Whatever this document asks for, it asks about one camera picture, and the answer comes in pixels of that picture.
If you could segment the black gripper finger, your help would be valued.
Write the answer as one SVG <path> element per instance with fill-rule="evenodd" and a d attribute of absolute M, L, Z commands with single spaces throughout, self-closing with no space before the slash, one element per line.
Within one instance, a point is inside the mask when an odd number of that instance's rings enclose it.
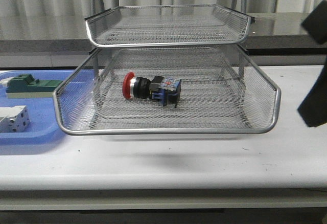
<path fill-rule="evenodd" d="M 318 4 L 301 26 L 318 44 L 326 43 L 326 0 Z"/>
<path fill-rule="evenodd" d="M 297 111 L 307 127 L 326 123 L 326 62 Z"/>

